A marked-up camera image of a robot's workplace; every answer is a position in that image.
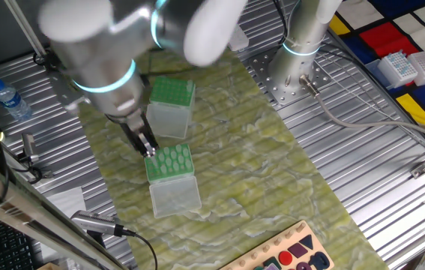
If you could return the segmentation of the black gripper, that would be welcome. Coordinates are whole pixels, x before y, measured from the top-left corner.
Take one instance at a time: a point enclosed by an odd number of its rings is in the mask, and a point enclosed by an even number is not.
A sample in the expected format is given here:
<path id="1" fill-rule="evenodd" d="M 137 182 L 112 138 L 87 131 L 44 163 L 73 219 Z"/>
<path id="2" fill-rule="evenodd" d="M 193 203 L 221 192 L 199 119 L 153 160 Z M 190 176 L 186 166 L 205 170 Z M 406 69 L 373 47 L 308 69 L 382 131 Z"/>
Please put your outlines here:
<path id="1" fill-rule="evenodd" d="M 143 112 L 135 112 L 128 117 L 121 118 L 120 126 L 130 144 L 138 150 L 141 156 L 149 158 L 156 154 L 159 146 Z"/>

